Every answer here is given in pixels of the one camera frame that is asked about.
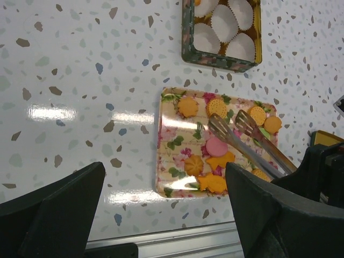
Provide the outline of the round dotted orange cookie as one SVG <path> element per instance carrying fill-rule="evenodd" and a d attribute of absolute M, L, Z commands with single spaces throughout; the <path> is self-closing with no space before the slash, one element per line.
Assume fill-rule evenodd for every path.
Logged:
<path fill-rule="evenodd" d="M 227 107 L 222 99 L 214 98 L 210 100 L 206 106 L 206 113 L 208 117 L 211 117 L 213 114 L 217 114 L 222 119 L 227 116 Z"/>

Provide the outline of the metal tongs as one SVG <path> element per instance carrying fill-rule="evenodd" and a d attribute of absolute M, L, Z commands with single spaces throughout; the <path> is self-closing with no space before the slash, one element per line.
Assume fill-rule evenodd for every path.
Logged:
<path fill-rule="evenodd" d="M 238 111 L 231 124 L 214 113 L 210 115 L 208 128 L 219 140 L 242 153 L 273 180 L 290 175 L 297 170 L 297 167 L 262 133 L 254 119 L 244 110 Z M 282 171 L 259 154 L 257 147 L 253 146 L 254 142 L 261 146 Z"/>

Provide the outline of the pink sandwich cookie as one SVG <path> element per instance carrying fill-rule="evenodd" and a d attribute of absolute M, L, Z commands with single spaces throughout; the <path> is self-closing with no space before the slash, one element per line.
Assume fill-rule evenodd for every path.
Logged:
<path fill-rule="evenodd" d="M 226 154 L 227 144 L 219 140 L 217 137 L 211 137 L 206 142 L 206 150 L 211 156 L 220 157 Z"/>

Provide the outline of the gold tin lid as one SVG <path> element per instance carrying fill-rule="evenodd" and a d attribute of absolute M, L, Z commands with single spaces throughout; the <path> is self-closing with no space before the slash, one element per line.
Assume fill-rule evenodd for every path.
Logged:
<path fill-rule="evenodd" d="M 321 144 L 324 146 L 331 146 L 343 142 L 343 139 L 328 132 L 318 130 L 311 134 L 311 146 Z"/>

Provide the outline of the orange leaf cookie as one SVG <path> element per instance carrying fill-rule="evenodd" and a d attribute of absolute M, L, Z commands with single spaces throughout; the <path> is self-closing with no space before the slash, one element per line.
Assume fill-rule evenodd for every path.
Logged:
<path fill-rule="evenodd" d="M 194 117 L 198 112 L 198 103 L 192 97 L 182 98 L 177 107 L 179 113 L 186 118 Z"/>

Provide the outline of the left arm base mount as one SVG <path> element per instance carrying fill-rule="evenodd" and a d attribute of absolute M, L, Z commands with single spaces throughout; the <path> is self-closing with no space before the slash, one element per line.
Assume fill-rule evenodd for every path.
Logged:
<path fill-rule="evenodd" d="M 139 249 L 135 243 L 123 243 L 106 247 L 86 249 L 84 258 L 138 258 Z"/>

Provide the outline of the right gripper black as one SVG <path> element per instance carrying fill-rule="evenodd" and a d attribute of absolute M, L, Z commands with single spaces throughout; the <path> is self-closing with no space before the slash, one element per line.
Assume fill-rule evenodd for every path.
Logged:
<path fill-rule="evenodd" d="M 327 205 L 343 207 L 343 142 L 309 147 L 299 168 L 272 184 L 316 202 L 324 195 Z"/>

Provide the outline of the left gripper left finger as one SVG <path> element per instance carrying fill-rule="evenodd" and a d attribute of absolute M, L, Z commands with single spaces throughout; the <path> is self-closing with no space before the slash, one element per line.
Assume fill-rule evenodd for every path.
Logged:
<path fill-rule="evenodd" d="M 94 162 L 1 204 L 1 257 L 83 257 L 105 179 Z"/>

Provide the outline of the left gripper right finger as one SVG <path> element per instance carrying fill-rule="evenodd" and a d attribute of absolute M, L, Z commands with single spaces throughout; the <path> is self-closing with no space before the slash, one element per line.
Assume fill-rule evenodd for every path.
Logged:
<path fill-rule="evenodd" d="M 235 163 L 226 183 L 245 257 L 343 257 L 343 209 L 266 182 Z"/>

